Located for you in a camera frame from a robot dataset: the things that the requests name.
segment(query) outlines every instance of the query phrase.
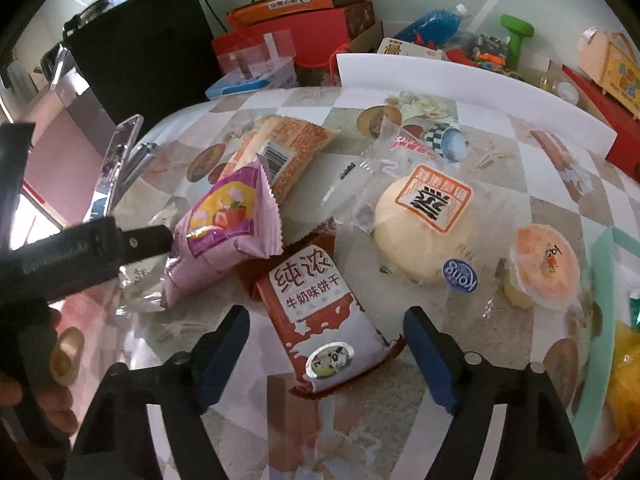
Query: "white bottle cap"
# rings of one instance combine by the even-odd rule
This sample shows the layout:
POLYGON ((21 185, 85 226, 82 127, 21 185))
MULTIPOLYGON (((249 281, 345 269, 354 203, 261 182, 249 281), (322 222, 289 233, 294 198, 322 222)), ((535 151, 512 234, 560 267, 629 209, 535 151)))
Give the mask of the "white bottle cap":
POLYGON ((463 4, 456 5, 456 10, 460 13, 460 16, 463 18, 469 17, 469 11, 466 10, 466 7, 463 4))
POLYGON ((578 91, 575 89, 575 86, 573 86, 571 83, 567 81, 561 81, 556 85, 555 90, 556 94, 558 94, 558 97, 563 101, 567 101, 574 106, 578 104, 580 96, 578 95, 578 91))

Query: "green toy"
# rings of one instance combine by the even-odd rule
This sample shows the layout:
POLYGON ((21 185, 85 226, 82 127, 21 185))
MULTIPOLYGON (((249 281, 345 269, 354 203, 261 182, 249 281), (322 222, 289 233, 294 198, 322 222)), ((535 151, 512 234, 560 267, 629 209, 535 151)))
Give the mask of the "green toy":
POLYGON ((522 50, 522 39, 533 38, 533 25, 508 14, 503 14, 500 17, 500 24, 509 31, 507 66, 512 70, 517 70, 522 50))

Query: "teal plastic edge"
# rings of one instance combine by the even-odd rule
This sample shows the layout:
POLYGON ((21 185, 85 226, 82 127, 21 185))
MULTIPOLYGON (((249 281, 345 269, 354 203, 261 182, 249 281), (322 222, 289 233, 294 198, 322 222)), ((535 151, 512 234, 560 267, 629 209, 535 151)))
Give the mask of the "teal plastic edge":
POLYGON ((572 422, 582 456, 589 449, 591 435, 602 414, 613 361, 616 336, 614 244, 640 258, 640 242, 617 227, 606 228, 590 248, 595 301, 602 310, 602 331, 591 344, 584 392, 572 422))

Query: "pink snack wrapper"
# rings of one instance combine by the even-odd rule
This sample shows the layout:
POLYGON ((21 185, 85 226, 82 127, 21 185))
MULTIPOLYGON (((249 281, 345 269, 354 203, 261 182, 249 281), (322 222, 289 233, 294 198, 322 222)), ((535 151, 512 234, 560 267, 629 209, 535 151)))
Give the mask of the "pink snack wrapper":
POLYGON ((282 253, 282 222, 258 160, 222 178, 178 222, 164 274, 168 306, 245 260, 282 253))

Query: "blue oval logo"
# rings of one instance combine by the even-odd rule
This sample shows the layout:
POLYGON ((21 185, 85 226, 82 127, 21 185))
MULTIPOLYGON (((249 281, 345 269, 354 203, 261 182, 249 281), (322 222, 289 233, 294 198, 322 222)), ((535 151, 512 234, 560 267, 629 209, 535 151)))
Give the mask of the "blue oval logo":
POLYGON ((478 288, 478 274, 463 260, 447 260, 442 266, 442 273, 447 283, 459 292, 469 293, 478 288))

